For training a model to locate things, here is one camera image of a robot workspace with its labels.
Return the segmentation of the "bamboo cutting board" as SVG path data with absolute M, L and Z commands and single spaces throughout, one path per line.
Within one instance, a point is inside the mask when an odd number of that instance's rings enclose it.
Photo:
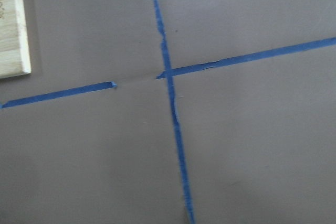
M 31 71 L 24 0 L 1 0 L 1 78 Z

